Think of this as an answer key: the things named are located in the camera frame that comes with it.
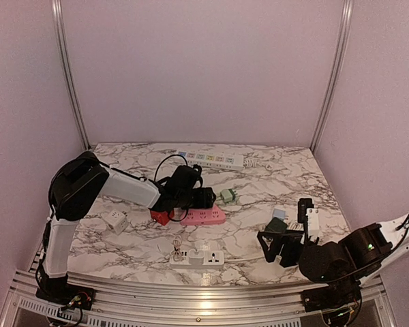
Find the marble table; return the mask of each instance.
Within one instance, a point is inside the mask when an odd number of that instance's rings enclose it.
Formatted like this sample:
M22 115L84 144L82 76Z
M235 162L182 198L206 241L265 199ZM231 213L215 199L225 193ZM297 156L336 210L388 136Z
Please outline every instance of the marble table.
M68 259L70 272L86 275L170 285L255 285L304 281L297 267L282 268L278 261L267 263L256 238L271 220L274 208L286 211L291 228L297 224L299 198L311 197L319 208L321 243L338 241L349 233L347 223L311 151L282 146L222 144L99 144L100 160L135 175L153 178L161 160L177 149L213 151L245 156L242 171L203 168L204 186L236 190L231 204L218 201L226 213L221 225L162 226L150 218L148 209L108 197L99 197L77 227ZM168 160L158 178L169 176L178 164ZM130 225L120 235L106 228L101 217L111 210L127 214ZM169 267L176 235L182 250L219 249L226 260L221 270L174 270Z

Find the electrical socket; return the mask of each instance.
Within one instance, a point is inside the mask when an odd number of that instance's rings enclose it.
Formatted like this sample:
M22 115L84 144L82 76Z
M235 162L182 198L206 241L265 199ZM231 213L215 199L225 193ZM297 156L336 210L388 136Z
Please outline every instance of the electrical socket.
M103 217L103 220L108 225L108 228L116 235L119 235L126 229L127 225L129 225L125 214L116 210L112 210L108 213L107 216Z
M175 261L170 256L170 267L174 269L220 269L224 265L224 253L217 250L181 251L183 260Z
M215 204L209 209L190 209L181 225L215 225L226 221L226 214Z

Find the aluminum frame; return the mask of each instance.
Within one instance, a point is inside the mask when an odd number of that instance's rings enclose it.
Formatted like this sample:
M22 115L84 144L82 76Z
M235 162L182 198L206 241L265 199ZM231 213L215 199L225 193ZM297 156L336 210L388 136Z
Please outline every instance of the aluminum frame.
M320 144L321 136L326 126L327 117L329 116L330 109L333 102L333 96L335 94L336 84L339 79L339 75L342 70L342 64L347 49L348 36L350 34L351 18L353 13L353 0L344 0L344 7L342 9L341 25L339 26L338 42L335 51L335 59L333 61L332 71L329 78L329 84L327 86L326 94L321 106L320 116L318 117L315 127L314 135L310 149L315 154L318 145Z
M70 283L96 290L93 308L84 321L121 320L133 326L273 326L283 321L318 314L304 312L303 290L319 287L308 281L274 285L200 287L118 281L70 273ZM7 295L0 327L12 326L21 298L39 304L32 272L17 270ZM379 276L362 290L365 302L375 300L382 327L395 327Z
M67 85L68 95L73 110L74 120L76 122L80 141L84 150L89 150L91 145L89 143L87 130L83 122L82 111L77 98L76 88L74 86L73 74L71 71L70 58L68 56L67 42L65 36L65 27L62 17L62 3L61 0L52 0L53 20L55 22L55 31L57 36L57 43L59 54L61 55L62 70L65 76L65 83Z

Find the white wall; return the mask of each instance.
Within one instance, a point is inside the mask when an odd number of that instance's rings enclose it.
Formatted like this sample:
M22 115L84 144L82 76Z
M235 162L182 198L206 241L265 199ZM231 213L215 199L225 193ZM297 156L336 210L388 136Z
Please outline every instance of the white wall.
M409 0L355 1L316 156L352 228L409 210ZM397 325L409 327L409 257L382 279Z
M309 146L343 1L63 2L89 139Z
M50 1L0 0L0 310L39 245L50 179L79 152Z

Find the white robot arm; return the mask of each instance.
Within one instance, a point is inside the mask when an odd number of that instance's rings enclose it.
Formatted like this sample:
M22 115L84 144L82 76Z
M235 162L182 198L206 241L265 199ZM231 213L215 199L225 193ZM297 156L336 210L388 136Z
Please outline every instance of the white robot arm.
M106 171L109 175L99 195L120 198L147 208L155 206L160 191L153 182L145 178L132 178L110 168L106 168ZM64 277L67 274L68 254L79 220L57 219L54 214L50 221L50 240L43 263L44 271L50 278Z
M212 207L215 194L210 187L194 188L197 182L202 184L201 167L197 165L179 166L171 177L157 182L111 168L88 151L65 164L48 192L50 217L44 230L44 256L36 272L37 296L61 304L79 293L92 298L93 290L67 283L67 259L76 226L98 195L134 202L160 213L174 208ZM90 300L82 306L90 307Z

